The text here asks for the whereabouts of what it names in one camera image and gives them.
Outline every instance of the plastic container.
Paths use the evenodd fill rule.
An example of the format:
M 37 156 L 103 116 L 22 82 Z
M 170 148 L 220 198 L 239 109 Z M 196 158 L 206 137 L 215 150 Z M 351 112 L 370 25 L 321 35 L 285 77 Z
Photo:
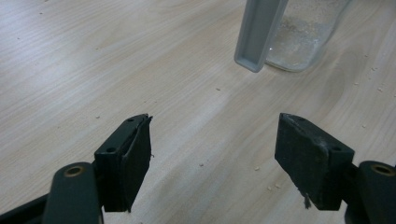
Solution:
M 266 62 L 299 72 L 320 56 L 350 0 L 289 0 Z
M 247 0 L 235 61 L 299 72 L 318 58 L 351 0 Z

